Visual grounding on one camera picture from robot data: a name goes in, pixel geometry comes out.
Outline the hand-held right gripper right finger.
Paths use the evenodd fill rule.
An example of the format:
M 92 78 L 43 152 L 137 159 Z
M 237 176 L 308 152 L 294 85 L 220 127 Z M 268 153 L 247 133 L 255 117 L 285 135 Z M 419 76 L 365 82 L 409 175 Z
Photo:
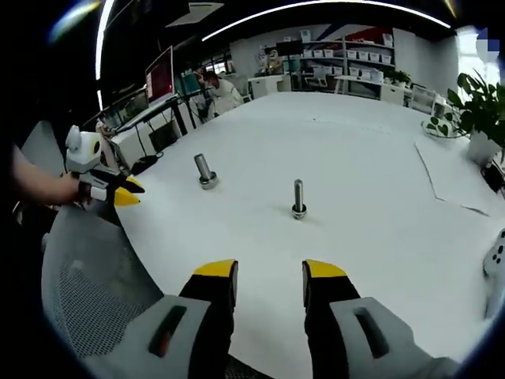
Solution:
M 452 378 L 458 363 L 416 345 L 411 327 L 341 268 L 302 262 L 305 334 L 314 378 Z

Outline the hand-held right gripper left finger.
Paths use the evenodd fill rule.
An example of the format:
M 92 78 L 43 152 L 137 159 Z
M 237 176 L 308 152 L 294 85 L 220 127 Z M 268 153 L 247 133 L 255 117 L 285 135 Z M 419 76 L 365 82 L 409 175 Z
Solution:
M 205 264 L 179 295 L 130 321 L 112 352 L 84 364 L 94 378 L 223 378 L 234 332 L 238 262 Z

